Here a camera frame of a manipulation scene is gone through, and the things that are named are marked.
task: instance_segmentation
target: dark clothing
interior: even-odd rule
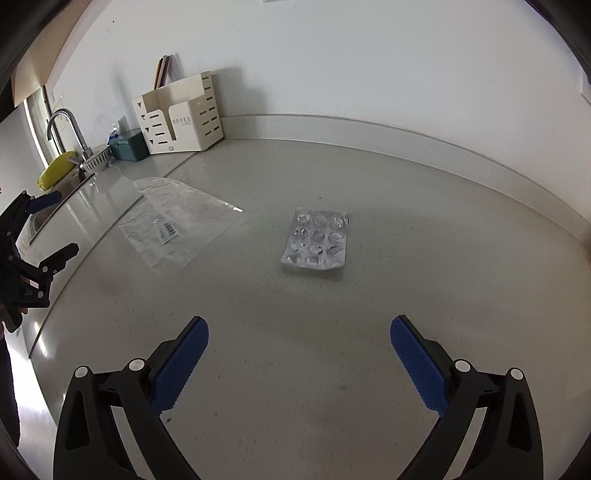
[[[18,419],[17,399],[14,397],[12,365],[4,337],[0,340],[0,421],[14,445],[18,446],[21,439],[21,423]]]

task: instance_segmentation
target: faucet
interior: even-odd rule
[[[80,131],[80,127],[78,127],[78,122],[76,121],[74,114],[67,108],[60,108],[59,110],[56,110],[51,117],[49,117],[47,122],[47,139],[51,140],[51,127],[55,123],[56,117],[60,115],[66,116],[70,120],[70,124],[74,129],[74,135],[76,136],[76,139],[82,148],[82,160],[88,160],[93,155],[92,149],[86,144],[86,140],[84,140],[84,137],[82,136],[82,132]]]

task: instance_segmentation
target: countertop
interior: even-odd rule
[[[209,346],[162,415],[199,476],[396,477],[437,418],[390,345],[390,321],[405,313],[452,358],[521,368],[546,474],[564,471],[591,429],[591,272],[578,240],[493,190],[387,155],[225,140],[187,158],[107,169],[71,199],[77,220],[62,208],[33,244],[45,254],[87,232],[80,263],[56,277],[63,290],[31,356],[56,421],[76,367],[120,369],[199,315]],[[113,227],[137,201],[131,182],[151,176],[243,210],[174,275],[157,275]],[[280,264],[299,206],[349,212],[344,268]],[[116,415],[138,474],[151,478]],[[466,458],[464,448],[452,473]]]

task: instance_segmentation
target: teal box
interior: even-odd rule
[[[139,128],[122,133],[112,139],[109,146],[115,158],[119,160],[140,161],[150,154]]]

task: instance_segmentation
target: barcode label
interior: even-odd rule
[[[156,222],[156,233],[160,245],[164,245],[169,240],[178,235],[176,228],[170,223],[163,220]]]

